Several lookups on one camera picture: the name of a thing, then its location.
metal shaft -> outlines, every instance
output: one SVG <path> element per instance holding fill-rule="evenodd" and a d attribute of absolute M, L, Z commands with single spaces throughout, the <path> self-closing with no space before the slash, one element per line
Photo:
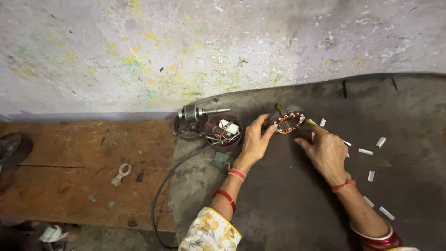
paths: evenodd
<path fill-rule="evenodd" d="M 230 112 L 230 111 L 231 111 L 230 108 L 223 108 L 223 109 L 210 110 L 210 111 L 203 110 L 203 114 L 208 114 L 208 113 L 223 113 L 223 112 Z"/>

wooden plank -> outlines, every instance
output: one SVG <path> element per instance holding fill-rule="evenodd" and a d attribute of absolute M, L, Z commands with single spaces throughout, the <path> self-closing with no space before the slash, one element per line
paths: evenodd
<path fill-rule="evenodd" d="M 12 132 L 27 135 L 34 149 L 0 196 L 0 217 L 152 229 L 152 201 L 176 144 L 171 120 L 0 124 L 1 135 Z M 115 187 L 123 163 L 132 171 Z M 157 226 L 174 232 L 167 196 L 158 198 Z"/>

work surface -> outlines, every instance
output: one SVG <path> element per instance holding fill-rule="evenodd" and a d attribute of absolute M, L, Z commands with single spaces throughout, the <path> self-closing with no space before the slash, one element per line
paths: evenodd
<path fill-rule="evenodd" d="M 0 217 L 152 229 L 152 201 L 176 144 L 171 120 L 0 124 L 0 135 L 15 132 L 27 135 L 34 149 L 0 195 Z M 132 171 L 115 187 L 123 163 Z M 173 232 L 167 189 L 156 221 Z"/>
<path fill-rule="evenodd" d="M 246 127 L 273 104 L 297 104 L 307 118 L 350 142 L 345 169 L 360 192 L 390 221 L 405 245 L 446 247 L 446 79 L 429 75 L 368 75 L 323 83 L 238 92 L 202 100 L 206 109 L 231 108 Z M 232 219 L 243 238 L 237 250 L 357 250 L 358 239 L 328 185 L 293 141 L 274 135 L 241 188 Z M 387 141 L 379 149 L 380 137 Z M 178 141 L 174 163 L 205 145 Z M 363 148 L 373 156 L 358 152 Z M 181 240 L 197 212 L 209 205 L 226 174 L 207 150 L 178 168 L 169 207 Z M 373 182 L 369 171 L 376 171 Z"/>

woman's right hand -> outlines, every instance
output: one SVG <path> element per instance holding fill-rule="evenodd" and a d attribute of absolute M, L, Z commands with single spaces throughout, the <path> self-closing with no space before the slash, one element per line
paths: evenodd
<path fill-rule="evenodd" d="M 324 177 L 331 187 L 344 184 L 351 176 L 344 170 L 344 161 L 347 157 L 348 147 L 336 135 L 327 133 L 318 125 L 311 125 L 315 133 L 313 145 L 303 138 L 296 138 L 307 153 L 314 168 Z"/>

red thread bracelet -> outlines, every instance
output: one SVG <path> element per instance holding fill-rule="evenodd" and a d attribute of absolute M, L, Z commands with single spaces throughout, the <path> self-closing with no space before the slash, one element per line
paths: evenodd
<path fill-rule="evenodd" d="M 347 179 L 347 180 L 345 180 L 344 184 L 331 188 L 331 191 L 337 192 L 337 191 L 341 190 L 341 188 L 348 186 L 348 185 L 356 185 L 356 180 Z"/>
<path fill-rule="evenodd" d="M 234 200 L 232 199 L 232 197 L 227 193 L 227 192 L 225 192 L 225 191 L 223 191 L 223 190 L 217 190 L 217 191 L 215 191 L 215 193 L 214 193 L 214 195 L 212 196 L 212 198 L 214 198 L 215 197 L 215 195 L 217 194 L 217 193 L 220 193 L 220 194 L 222 194 L 222 195 L 224 195 L 228 200 L 229 200 L 229 203 L 231 204 L 231 206 L 232 206 L 232 213 L 235 213 L 235 202 L 234 202 Z"/>
<path fill-rule="evenodd" d="M 226 162 L 225 165 L 228 165 L 227 169 L 229 170 L 229 174 L 234 175 L 235 177 L 241 179 L 242 181 L 245 181 L 246 174 L 244 174 L 242 171 L 237 169 L 231 169 L 231 164 L 229 162 Z"/>

